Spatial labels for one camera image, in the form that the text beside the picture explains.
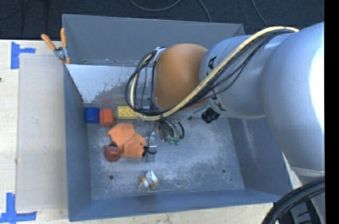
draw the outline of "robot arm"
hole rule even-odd
[[[151,60],[152,55],[140,65]],[[301,182],[325,176],[323,22],[300,31],[267,28],[226,39],[208,51],[177,44],[162,50],[153,69],[147,109],[133,101],[137,73],[130,78],[134,83],[127,100],[139,117],[172,125],[194,115],[206,123],[219,116],[266,117]]]

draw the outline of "blue block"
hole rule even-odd
[[[85,121],[87,123],[99,123],[100,109],[97,107],[85,107]]]

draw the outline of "orange block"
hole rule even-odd
[[[144,153],[145,138],[136,134],[132,140],[123,145],[123,157],[142,157]]]
[[[114,126],[114,111],[112,109],[103,109],[100,111],[100,125],[102,127]]]
[[[118,123],[107,132],[118,148],[123,151],[123,145],[132,140],[136,135],[136,131],[131,123]]]

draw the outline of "small object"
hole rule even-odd
[[[51,41],[51,39],[46,34],[41,34],[41,39],[48,45],[48,47],[54,52],[56,57],[59,59],[60,63],[70,64],[70,57],[67,52],[67,40],[65,35],[65,29],[61,28],[60,30],[60,38],[62,47],[56,47],[55,44]]]
[[[113,127],[114,120],[114,111],[112,109],[103,109],[100,111],[100,125],[102,127]]]
[[[139,187],[143,186],[145,188],[150,187],[152,190],[154,190],[159,184],[159,179],[155,175],[155,173],[149,169],[145,176],[140,177],[140,184]]]
[[[105,157],[109,162],[116,162],[122,155],[121,149],[118,148],[117,144],[112,143],[104,147]]]
[[[99,123],[100,109],[97,107],[85,107],[85,121],[87,123]]]
[[[174,137],[170,137],[169,141],[168,141],[169,145],[173,145],[174,144]]]
[[[174,141],[174,145],[179,146],[180,141],[181,141],[181,139],[180,139],[180,138],[177,138],[177,139]]]
[[[143,162],[153,162],[157,154],[157,145],[144,146],[144,153],[142,154]]]
[[[211,123],[213,120],[216,120],[220,114],[218,114],[216,111],[214,111],[212,108],[207,108],[205,112],[201,114],[202,119],[206,123]]]
[[[35,53],[34,48],[20,48],[19,44],[16,44],[12,41],[12,51],[11,51],[11,69],[19,68],[19,54],[21,53]]]
[[[135,120],[136,113],[129,106],[118,106],[118,119],[119,120]]]
[[[31,213],[16,213],[15,211],[15,195],[12,193],[6,194],[6,212],[1,213],[0,223],[16,224],[17,221],[32,221],[37,217],[37,212]]]

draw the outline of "yellow lego brick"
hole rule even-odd
[[[118,106],[118,119],[119,120],[135,120],[136,113],[129,106]]]

